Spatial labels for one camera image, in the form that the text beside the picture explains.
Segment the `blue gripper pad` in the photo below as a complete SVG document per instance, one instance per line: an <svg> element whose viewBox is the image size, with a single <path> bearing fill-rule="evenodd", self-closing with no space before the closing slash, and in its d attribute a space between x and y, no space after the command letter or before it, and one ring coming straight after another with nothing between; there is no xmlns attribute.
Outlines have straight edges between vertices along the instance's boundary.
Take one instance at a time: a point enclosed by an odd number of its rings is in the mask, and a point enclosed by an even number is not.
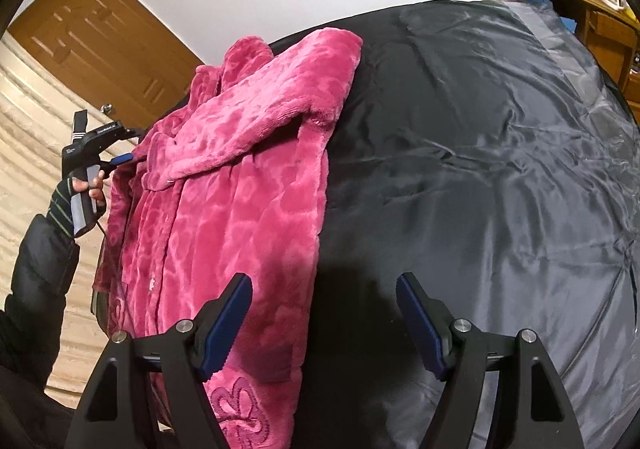
<svg viewBox="0 0 640 449"><path fill-rule="evenodd" d="M440 381L446 380L454 365L449 310L442 301L430 299L410 272L396 281L396 301L424 368Z"/></svg>
<svg viewBox="0 0 640 449"><path fill-rule="evenodd" d="M119 156L114 156L109 163L111 165L120 165L120 164L124 164L125 162L129 162L131 160L133 160L133 154L125 153Z"/></svg>
<svg viewBox="0 0 640 449"><path fill-rule="evenodd" d="M253 295L249 276L237 273L220 297L206 302L196 316L192 363L201 381L208 381L225 365Z"/></svg>

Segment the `person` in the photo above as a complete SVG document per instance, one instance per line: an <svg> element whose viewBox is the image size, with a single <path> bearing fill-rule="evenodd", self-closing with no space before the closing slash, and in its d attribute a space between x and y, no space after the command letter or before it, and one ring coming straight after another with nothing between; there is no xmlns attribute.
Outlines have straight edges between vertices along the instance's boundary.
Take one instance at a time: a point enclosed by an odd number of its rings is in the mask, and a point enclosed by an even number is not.
<svg viewBox="0 0 640 449"><path fill-rule="evenodd" d="M65 446L74 413L44 393L60 351L66 293L78 266L71 194L89 191L104 214L104 172L92 186L75 178L53 191L46 216L36 215L20 243L11 293L0 310L0 447Z"/></svg>

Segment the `wooden desk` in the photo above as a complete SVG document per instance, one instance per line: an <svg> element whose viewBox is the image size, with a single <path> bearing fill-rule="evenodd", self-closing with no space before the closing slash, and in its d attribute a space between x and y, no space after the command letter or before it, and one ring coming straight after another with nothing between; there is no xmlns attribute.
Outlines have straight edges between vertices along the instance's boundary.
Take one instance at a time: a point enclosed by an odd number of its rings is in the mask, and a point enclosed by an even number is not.
<svg viewBox="0 0 640 449"><path fill-rule="evenodd" d="M554 10L577 22L575 35L625 90L638 47L640 23L601 0L550 0Z"/></svg>

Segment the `desk drawer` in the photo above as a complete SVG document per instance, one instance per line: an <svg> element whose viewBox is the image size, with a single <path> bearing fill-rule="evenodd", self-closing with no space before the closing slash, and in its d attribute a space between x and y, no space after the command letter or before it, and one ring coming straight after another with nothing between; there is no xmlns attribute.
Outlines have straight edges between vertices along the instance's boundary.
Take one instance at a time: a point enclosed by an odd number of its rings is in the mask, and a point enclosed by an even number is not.
<svg viewBox="0 0 640 449"><path fill-rule="evenodd" d="M636 32L631 26L601 12L591 12L591 29L607 39L629 48L636 48Z"/></svg>
<svg viewBox="0 0 640 449"><path fill-rule="evenodd" d="M629 74L625 87L625 98L627 102L635 102L640 105L640 74Z"/></svg>
<svg viewBox="0 0 640 449"><path fill-rule="evenodd" d="M630 100L628 100L627 102L629 103L629 108L631 109L631 112L636 117L636 122L640 122L640 104L636 102L631 102Z"/></svg>

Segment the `black puffer jacket sleeve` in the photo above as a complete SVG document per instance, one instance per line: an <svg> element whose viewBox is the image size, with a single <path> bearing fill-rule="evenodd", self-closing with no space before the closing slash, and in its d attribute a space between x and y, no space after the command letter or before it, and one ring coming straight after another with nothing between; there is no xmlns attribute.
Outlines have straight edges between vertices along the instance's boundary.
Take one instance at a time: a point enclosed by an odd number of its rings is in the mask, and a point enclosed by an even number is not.
<svg viewBox="0 0 640 449"><path fill-rule="evenodd" d="M60 351L66 292L80 249L38 214L20 244L11 294L0 311L0 366L44 389Z"/></svg>

